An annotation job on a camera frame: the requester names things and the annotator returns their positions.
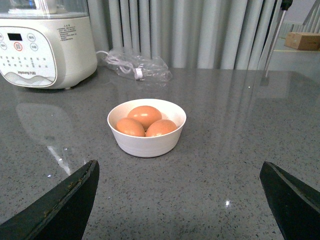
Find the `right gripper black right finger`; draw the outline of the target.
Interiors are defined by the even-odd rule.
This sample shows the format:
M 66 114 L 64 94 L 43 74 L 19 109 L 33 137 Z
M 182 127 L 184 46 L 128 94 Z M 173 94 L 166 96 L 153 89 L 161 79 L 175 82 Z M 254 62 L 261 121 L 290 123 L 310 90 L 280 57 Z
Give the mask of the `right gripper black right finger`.
M 260 181 L 285 240 L 320 238 L 320 192 L 272 162 L 262 165 Z

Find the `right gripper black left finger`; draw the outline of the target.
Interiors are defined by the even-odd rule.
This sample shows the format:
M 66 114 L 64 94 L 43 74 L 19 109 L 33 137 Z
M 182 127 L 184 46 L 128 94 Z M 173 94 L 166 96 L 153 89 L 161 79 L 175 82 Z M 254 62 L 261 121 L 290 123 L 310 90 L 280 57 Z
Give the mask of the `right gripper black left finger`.
M 91 160 L 0 226 L 2 240 L 80 240 L 95 201 L 100 176 Z

